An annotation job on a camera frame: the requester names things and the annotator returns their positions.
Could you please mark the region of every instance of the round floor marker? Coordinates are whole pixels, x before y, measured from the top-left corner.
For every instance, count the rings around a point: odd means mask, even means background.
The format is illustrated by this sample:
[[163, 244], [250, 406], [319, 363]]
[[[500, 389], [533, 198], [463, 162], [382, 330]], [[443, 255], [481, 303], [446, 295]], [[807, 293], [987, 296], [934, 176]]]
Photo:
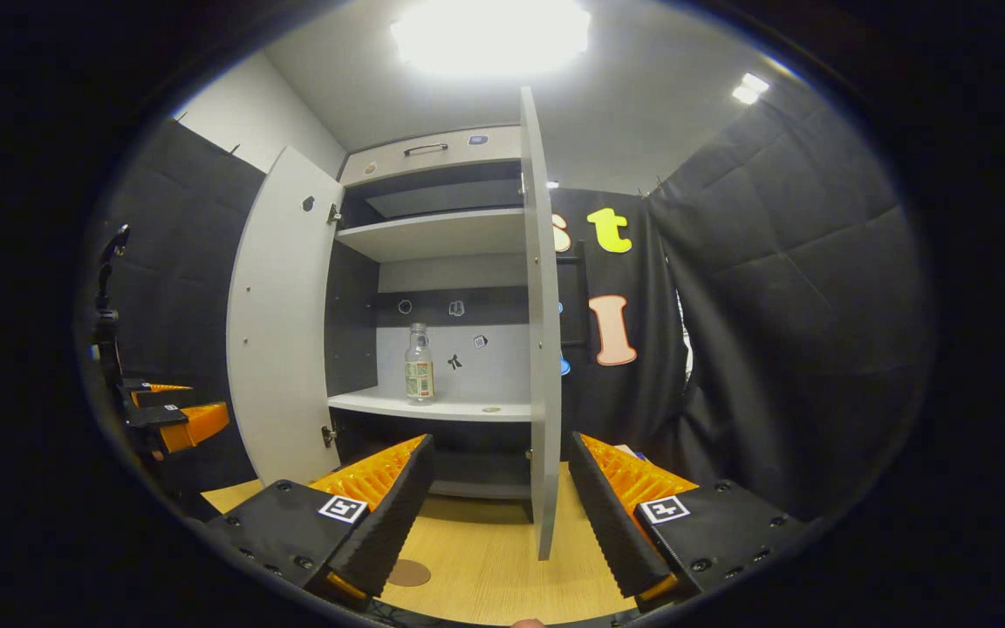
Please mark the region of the round floor marker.
[[393, 572], [390, 572], [390, 578], [387, 578], [387, 584], [398, 587], [420, 587], [431, 577], [429, 568], [419, 564], [418, 561], [398, 559], [398, 562], [394, 564]]

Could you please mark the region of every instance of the white shelf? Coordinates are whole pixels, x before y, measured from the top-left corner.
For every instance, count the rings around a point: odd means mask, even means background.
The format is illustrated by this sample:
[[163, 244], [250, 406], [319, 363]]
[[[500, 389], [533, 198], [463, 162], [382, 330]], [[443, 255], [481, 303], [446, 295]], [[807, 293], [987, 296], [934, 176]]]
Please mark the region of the white shelf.
[[523, 253], [526, 224], [522, 208], [457, 211], [344, 229], [336, 240], [379, 263], [455, 254]]
[[[355, 410], [358, 413], [388, 414], [392, 417], [437, 421], [474, 421], [481, 424], [530, 422], [530, 403], [467, 403], [438, 399], [430, 406], [410, 406], [406, 397], [382, 396], [378, 388], [336, 394], [335, 397], [328, 398], [328, 405], [340, 410]], [[497, 408], [498, 411], [485, 413], [483, 408]]]

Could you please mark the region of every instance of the ceiling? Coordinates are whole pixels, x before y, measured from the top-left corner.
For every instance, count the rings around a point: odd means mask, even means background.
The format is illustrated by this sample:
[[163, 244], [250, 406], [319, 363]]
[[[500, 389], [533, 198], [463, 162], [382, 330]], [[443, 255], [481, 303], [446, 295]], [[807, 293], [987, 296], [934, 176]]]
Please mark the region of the ceiling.
[[[649, 192], [745, 110], [731, 96], [744, 72], [777, 78], [777, 64], [744, 41], [645, 0], [576, 0], [592, 13], [589, 48], [561, 68], [436, 76], [402, 63], [390, 32], [420, 1], [346, 3], [266, 47], [348, 152], [518, 123], [519, 87], [530, 84], [551, 179], [564, 188]], [[519, 32], [514, 44], [522, 44]]]

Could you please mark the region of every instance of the ceiling light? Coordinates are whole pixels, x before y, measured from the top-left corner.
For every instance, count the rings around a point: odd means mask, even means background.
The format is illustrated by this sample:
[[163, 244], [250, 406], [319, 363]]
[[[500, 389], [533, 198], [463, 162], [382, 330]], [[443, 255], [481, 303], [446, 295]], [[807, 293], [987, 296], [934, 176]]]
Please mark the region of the ceiling light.
[[758, 99], [758, 91], [747, 87], [746, 84], [736, 87], [735, 91], [732, 91], [731, 94], [735, 96], [735, 99], [746, 104], [752, 104]]
[[571, 0], [430, 0], [390, 30], [412, 66], [515, 74], [558, 67], [586, 50], [591, 17]]
[[758, 76], [753, 74], [743, 75], [743, 85], [754, 89], [759, 94], [762, 94], [763, 91], [770, 88], [769, 82], [766, 82], [762, 78], [758, 78]]

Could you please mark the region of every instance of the black curtain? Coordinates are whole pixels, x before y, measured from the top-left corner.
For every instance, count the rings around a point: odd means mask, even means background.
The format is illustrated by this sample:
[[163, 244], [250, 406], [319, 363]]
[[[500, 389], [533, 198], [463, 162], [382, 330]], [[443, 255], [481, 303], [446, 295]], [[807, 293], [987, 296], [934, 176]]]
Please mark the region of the black curtain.
[[[561, 215], [573, 241], [559, 257], [576, 254], [583, 240], [589, 294], [581, 293], [579, 267], [558, 265], [562, 341], [582, 340], [582, 319], [589, 320], [587, 348], [567, 347], [564, 358], [572, 370], [562, 381], [562, 433], [578, 430], [594, 438], [626, 444], [651, 456], [654, 444], [677, 422], [684, 388], [686, 351], [672, 279], [665, 266], [661, 240], [653, 221], [635, 195], [556, 189], [551, 192], [554, 214]], [[619, 238], [631, 240], [626, 253], [611, 253], [599, 246], [595, 226], [587, 216], [604, 208], [626, 218]], [[626, 338], [637, 351], [635, 361], [619, 366], [597, 363], [597, 319], [587, 308], [586, 297], [619, 294]], [[659, 464], [669, 464], [659, 456]]]
[[[226, 401], [224, 330], [235, 251], [264, 175], [167, 121], [147, 140], [109, 198], [105, 234], [131, 237], [113, 261], [111, 305], [129, 377], [192, 386], [199, 402]], [[95, 257], [98, 247], [96, 242]], [[195, 493], [254, 479], [235, 415], [222, 432], [163, 465], [165, 478]]]
[[921, 240], [868, 144], [778, 80], [647, 196], [693, 347], [655, 457], [799, 517], [901, 444], [934, 358]]

